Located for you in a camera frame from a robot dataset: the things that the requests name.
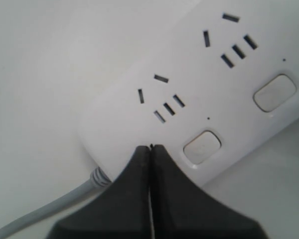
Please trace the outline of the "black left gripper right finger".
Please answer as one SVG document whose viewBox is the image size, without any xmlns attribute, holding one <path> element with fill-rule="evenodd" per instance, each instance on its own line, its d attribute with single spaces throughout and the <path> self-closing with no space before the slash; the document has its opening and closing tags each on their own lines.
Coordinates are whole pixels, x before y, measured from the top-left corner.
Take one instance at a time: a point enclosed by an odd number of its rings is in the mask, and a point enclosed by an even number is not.
<svg viewBox="0 0 299 239">
<path fill-rule="evenodd" d="M 157 239 L 262 239 L 261 225 L 196 186 L 162 145 L 153 147 L 153 224 Z"/>
</svg>

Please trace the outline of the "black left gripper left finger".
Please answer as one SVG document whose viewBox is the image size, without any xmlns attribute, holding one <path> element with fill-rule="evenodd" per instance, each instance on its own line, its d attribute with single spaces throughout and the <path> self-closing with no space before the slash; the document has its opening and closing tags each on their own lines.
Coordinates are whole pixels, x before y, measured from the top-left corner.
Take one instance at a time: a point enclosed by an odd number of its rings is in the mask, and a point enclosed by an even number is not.
<svg viewBox="0 0 299 239">
<path fill-rule="evenodd" d="M 59 220 L 49 239 L 150 239 L 150 149 L 138 146 L 119 177 L 94 201 Z"/>
</svg>

